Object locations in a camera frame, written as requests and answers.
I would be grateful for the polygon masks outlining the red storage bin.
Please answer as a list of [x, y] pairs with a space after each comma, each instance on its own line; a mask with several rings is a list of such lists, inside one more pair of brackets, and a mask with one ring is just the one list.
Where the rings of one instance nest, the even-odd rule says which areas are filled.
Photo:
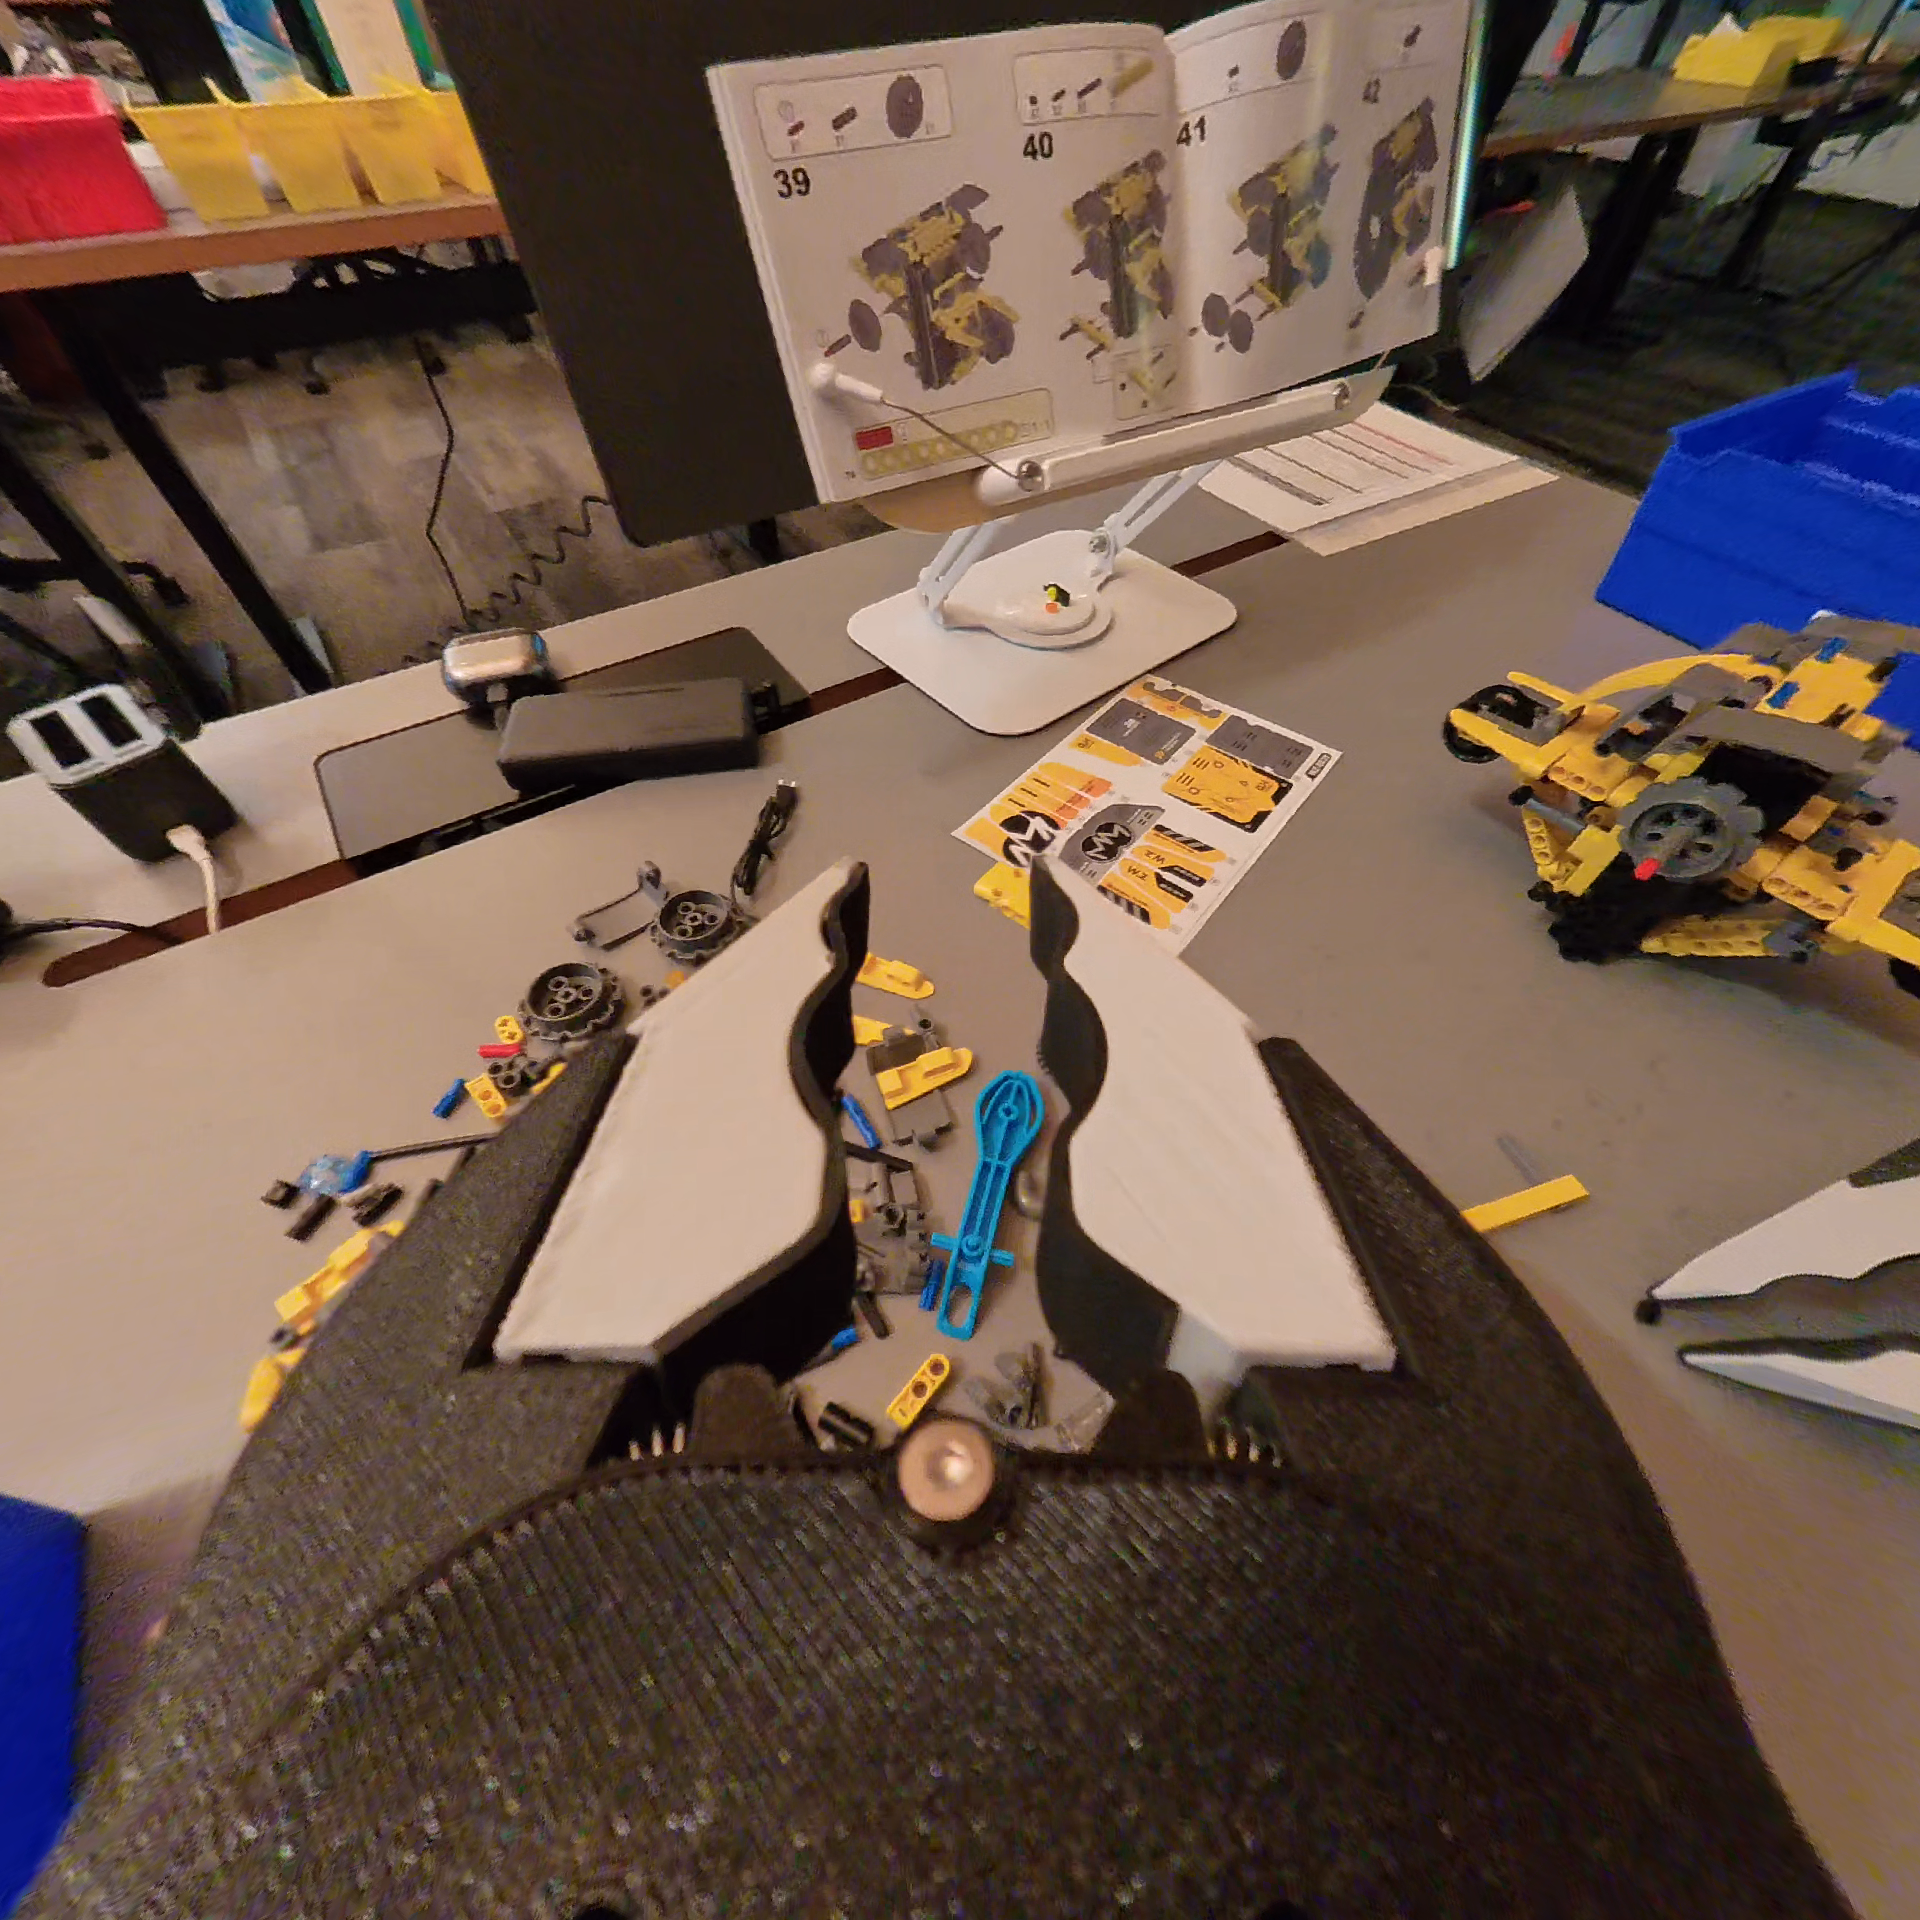
[[2, 78], [2, 241], [164, 228], [94, 78]]

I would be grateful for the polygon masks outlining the black monitor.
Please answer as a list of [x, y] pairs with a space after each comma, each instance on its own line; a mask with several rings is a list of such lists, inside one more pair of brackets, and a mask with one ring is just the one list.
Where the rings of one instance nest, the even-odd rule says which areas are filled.
[[638, 543], [818, 501], [703, 71], [1175, 1], [427, 1], [548, 343]]

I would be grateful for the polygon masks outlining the yellow sticker sheet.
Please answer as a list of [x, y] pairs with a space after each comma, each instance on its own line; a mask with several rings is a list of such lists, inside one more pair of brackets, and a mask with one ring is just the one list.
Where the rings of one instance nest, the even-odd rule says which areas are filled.
[[1180, 952], [1338, 761], [1317, 737], [1138, 677], [954, 839], [990, 863], [1074, 872]]

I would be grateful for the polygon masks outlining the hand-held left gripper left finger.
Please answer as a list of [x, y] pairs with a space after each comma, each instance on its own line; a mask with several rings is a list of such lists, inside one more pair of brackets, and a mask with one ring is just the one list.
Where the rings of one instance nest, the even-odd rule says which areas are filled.
[[799, 1369], [855, 1272], [834, 1095], [871, 874], [841, 856], [628, 1025], [497, 1360]]

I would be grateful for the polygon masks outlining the dark desk pad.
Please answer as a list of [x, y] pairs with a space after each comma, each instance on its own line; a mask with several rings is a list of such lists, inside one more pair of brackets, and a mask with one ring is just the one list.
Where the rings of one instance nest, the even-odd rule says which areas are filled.
[[[708, 630], [649, 656], [564, 677], [562, 686], [567, 692], [613, 692], [725, 677], [773, 687], [773, 727], [805, 712], [805, 686], [747, 629]], [[459, 712], [325, 751], [315, 775], [338, 856], [345, 858], [381, 854], [523, 802], [497, 767], [497, 733]]]

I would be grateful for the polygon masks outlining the yellow toy vehicle model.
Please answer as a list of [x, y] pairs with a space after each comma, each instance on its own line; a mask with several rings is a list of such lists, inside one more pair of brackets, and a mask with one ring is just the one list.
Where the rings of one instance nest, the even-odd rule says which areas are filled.
[[1918, 847], [1874, 786], [1909, 743], [1881, 696], [1916, 629], [1819, 615], [1585, 687], [1513, 672], [1447, 712], [1447, 751], [1516, 776], [1526, 896], [1558, 954], [1867, 952], [1918, 993]]

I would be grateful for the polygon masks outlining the blue plastic bin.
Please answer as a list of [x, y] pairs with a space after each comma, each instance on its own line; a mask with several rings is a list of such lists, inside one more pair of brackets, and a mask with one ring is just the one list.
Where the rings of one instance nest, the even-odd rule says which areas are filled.
[[1918, 623], [1918, 389], [1826, 374], [1683, 423], [1597, 600], [1711, 648], [1833, 612]]

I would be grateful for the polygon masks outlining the black charging dock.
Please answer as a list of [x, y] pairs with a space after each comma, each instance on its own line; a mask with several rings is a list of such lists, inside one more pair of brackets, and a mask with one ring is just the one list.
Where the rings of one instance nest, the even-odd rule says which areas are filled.
[[209, 844], [238, 828], [227, 793], [133, 689], [102, 684], [7, 720], [7, 743], [113, 847], [138, 862], [175, 853], [171, 831]]

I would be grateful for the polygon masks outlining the pile of small building pieces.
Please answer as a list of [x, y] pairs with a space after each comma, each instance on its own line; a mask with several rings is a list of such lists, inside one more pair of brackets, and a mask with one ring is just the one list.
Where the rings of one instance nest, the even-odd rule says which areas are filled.
[[[855, 1045], [867, 1047], [873, 1041], [885, 1023], [875, 1017], [852, 1015], [855, 1028]], [[526, 1069], [522, 1079], [526, 1080], [518, 1088], [526, 1096], [532, 1096], [538, 1089], [548, 1086], [561, 1071], [564, 1071], [564, 1063], [561, 1055], [538, 1057], [530, 1050], [530, 1039], [522, 1031], [522, 1023], [515, 1015], [502, 1015], [497, 1020], [497, 1045], [479, 1047], [479, 1055], [486, 1063], [490, 1071], [477, 1076], [463, 1079], [453, 1082], [443, 1100], [437, 1102], [434, 1116], [449, 1117], [462, 1104], [474, 1104], [482, 1116], [490, 1119], [506, 1119], [510, 1116], [511, 1102], [506, 1088], [506, 1079], [500, 1071], [491, 1071], [491, 1066], [515, 1066]], [[335, 1295], [340, 1295], [356, 1278], [363, 1272], [372, 1258], [401, 1233], [398, 1222], [378, 1224], [390, 1202], [398, 1202], [401, 1188], [394, 1184], [369, 1186], [371, 1168], [374, 1160], [381, 1159], [413, 1159], [413, 1156], [434, 1156], [434, 1154], [453, 1154], [471, 1152], [477, 1145], [484, 1145], [493, 1136], [434, 1136], [418, 1145], [395, 1146], [390, 1154], [372, 1154], [361, 1152], [356, 1156], [348, 1156], [340, 1160], [340, 1176], [333, 1186], [287, 1186], [279, 1184], [287, 1205], [298, 1200], [301, 1193], [307, 1200], [321, 1206], [321, 1214], [327, 1214], [335, 1202], [345, 1205], [353, 1218], [356, 1220], [355, 1233], [340, 1241], [331, 1254], [323, 1261], [323, 1266], [308, 1278], [301, 1280], [291, 1292], [281, 1294], [276, 1301], [279, 1326], [274, 1329], [269, 1348], [257, 1362], [250, 1380], [246, 1392], [243, 1397], [243, 1406], [238, 1413], [238, 1422], [243, 1432], [252, 1432], [273, 1404], [276, 1401], [286, 1377], [298, 1369], [301, 1354], [310, 1345], [310, 1336], [317, 1333], [323, 1318], [327, 1316]], [[873, 1224], [881, 1220], [881, 1202], [869, 1202], [863, 1191], [855, 1191], [851, 1206], [851, 1220], [861, 1228]], [[914, 1282], [917, 1301], [921, 1301], [924, 1312], [932, 1312], [927, 1302], [932, 1302], [941, 1286], [941, 1263], [927, 1261], [918, 1254], [918, 1282]], [[869, 1284], [869, 1280], [860, 1280], [855, 1284], [855, 1302], [849, 1309], [851, 1318], [844, 1327], [839, 1327], [823, 1348], [821, 1358], [811, 1360], [805, 1374], [813, 1374], [829, 1364], [839, 1352], [851, 1352], [857, 1342], [861, 1340], [861, 1329], [875, 1336], [892, 1336], [882, 1329], [882, 1314], [877, 1308], [877, 1284]], [[1023, 1350], [1018, 1350], [1001, 1369], [1001, 1380], [974, 1380], [972, 1385], [982, 1388], [987, 1399], [981, 1406], [990, 1413], [990, 1422], [1007, 1432], [1041, 1432], [1041, 1413], [1045, 1401], [1045, 1383], [1046, 1383], [1046, 1367], [1041, 1358], [1038, 1342], [1029, 1342]], [[926, 1364], [914, 1374], [914, 1377], [903, 1388], [900, 1406], [889, 1409], [885, 1417], [885, 1430], [905, 1430], [895, 1422], [895, 1413], [905, 1417], [908, 1413], [918, 1415], [932, 1406], [938, 1399], [932, 1394], [935, 1388], [943, 1388], [954, 1380], [954, 1364], [941, 1354], [926, 1360]], [[1095, 1390], [1086, 1397], [1078, 1407], [1065, 1413], [1057, 1420], [1050, 1428], [1045, 1428], [1057, 1448], [1063, 1452], [1091, 1452], [1093, 1442], [1107, 1426], [1114, 1415], [1114, 1394], [1103, 1390]]]

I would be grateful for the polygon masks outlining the wooden side table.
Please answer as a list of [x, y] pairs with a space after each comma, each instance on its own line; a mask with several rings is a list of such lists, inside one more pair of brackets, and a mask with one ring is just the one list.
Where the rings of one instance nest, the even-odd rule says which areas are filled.
[[1595, 78], [1529, 79], [1516, 86], [1478, 146], [1482, 162], [1569, 153], [1634, 137], [1620, 178], [1601, 206], [1587, 262], [1557, 298], [1547, 327], [1590, 338], [1611, 327], [1615, 302], [1642, 262], [1703, 127], [1786, 121], [1795, 130], [1791, 167], [1762, 198], [1711, 286], [1734, 287], [1761, 258], [1762, 232], [1806, 170], [1814, 138], [1853, 106], [1899, 97], [1916, 82], [1916, 61], [1870, 58], [1806, 84], [1723, 86], [1684, 82], [1654, 68]]
[[[89, 401], [180, 521], [228, 596], [300, 689], [333, 687], [325, 648], [286, 615], [223, 516], [138, 398], [127, 368], [210, 368], [359, 338], [411, 338], [474, 322], [530, 336], [538, 302], [506, 255], [491, 194], [325, 213], [276, 209], [238, 223], [174, 221], [52, 241], [4, 245], [2, 286], [49, 327]], [[215, 303], [195, 272], [315, 261], [325, 290]]]

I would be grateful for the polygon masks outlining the paper sheet in sleeve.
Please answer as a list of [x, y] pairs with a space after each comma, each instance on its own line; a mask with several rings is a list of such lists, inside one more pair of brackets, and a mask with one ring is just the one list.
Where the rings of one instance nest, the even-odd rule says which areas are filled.
[[1510, 447], [1377, 401], [1351, 423], [1233, 454], [1209, 470], [1202, 490], [1331, 558], [1554, 478]]

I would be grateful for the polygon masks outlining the yellow thin beam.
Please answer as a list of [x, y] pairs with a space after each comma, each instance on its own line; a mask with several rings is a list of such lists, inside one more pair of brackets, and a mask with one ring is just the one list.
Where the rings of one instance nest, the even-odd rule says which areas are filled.
[[1510, 1191], [1489, 1202], [1465, 1206], [1462, 1220], [1478, 1233], [1494, 1233], [1531, 1218], [1570, 1208], [1590, 1198], [1588, 1186], [1573, 1174]]

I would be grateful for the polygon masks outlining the yellow fender piece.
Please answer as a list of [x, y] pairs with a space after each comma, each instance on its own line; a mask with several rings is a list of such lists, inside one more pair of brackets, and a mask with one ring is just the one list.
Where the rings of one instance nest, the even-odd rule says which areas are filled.
[[974, 1066], [972, 1047], [951, 1045], [939, 1023], [921, 1017], [914, 1023], [887, 1023], [863, 1047], [863, 1057], [885, 1109], [889, 1143], [938, 1146], [954, 1127], [949, 1088]]

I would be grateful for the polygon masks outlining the blue plastic separator tool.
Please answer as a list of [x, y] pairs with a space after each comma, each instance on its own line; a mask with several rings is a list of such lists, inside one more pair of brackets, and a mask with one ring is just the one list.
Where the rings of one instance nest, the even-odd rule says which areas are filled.
[[932, 1233], [943, 1254], [935, 1327], [951, 1340], [972, 1340], [993, 1278], [1014, 1266], [1001, 1244], [1001, 1215], [1014, 1193], [1018, 1172], [1041, 1138], [1045, 1117], [1041, 1082], [1029, 1071], [998, 1071], [977, 1096], [977, 1162], [949, 1233]]

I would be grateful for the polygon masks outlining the instruction booklet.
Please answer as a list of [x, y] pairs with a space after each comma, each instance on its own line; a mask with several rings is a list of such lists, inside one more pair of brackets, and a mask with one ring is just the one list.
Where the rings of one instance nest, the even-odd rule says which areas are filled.
[[1434, 333], [1473, 4], [1242, 4], [714, 63], [823, 501]]

